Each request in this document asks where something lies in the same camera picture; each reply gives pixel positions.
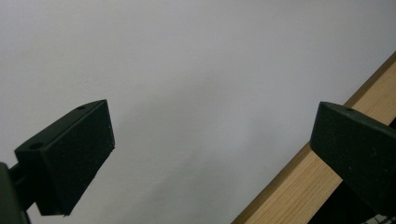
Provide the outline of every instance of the light wood strip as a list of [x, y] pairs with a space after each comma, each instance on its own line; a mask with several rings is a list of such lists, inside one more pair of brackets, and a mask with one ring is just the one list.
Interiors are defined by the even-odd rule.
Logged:
[[[393, 121], [396, 52], [345, 105], [384, 124]], [[341, 181], [306, 144], [233, 223], [307, 223]]]

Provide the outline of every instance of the wood grain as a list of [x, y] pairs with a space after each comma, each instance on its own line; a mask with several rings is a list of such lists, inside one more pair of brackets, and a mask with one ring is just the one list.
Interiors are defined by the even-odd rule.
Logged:
[[[396, 52], [345, 103], [389, 125], [396, 117]], [[341, 183], [307, 143], [235, 219], [239, 223], [307, 223]]]

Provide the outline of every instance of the dark plastic part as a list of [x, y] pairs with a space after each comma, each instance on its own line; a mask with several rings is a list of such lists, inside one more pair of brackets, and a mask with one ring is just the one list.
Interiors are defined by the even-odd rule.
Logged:
[[396, 130], [322, 102], [310, 145], [378, 214], [396, 215]]
[[21, 170], [19, 164], [14, 165], [10, 170], [12, 182], [20, 200], [23, 210], [27, 210], [35, 202], [35, 193], [31, 191], [32, 185], [29, 183], [27, 176]]
[[0, 162], [0, 192], [0, 223], [29, 224], [29, 218], [19, 204], [8, 168], [2, 162]]
[[70, 215], [113, 148], [106, 100], [72, 110], [18, 147], [41, 215]]

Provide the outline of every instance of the screw hole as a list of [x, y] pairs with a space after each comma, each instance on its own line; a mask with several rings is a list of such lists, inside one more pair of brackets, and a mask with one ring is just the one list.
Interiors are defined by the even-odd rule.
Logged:
[[29, 146], [30, 149], [38, 149], [40, 147], [42, 147], [44, 144], [43, 143], [34, 143], [32, 145]]

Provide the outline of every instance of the white background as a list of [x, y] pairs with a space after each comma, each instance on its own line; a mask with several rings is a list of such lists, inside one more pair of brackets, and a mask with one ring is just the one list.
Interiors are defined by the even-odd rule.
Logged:
[[116, 149], [33, 223], [230, 223], [394, 50], [393, 0], [2, 1], [0, 158], [106, 98]]

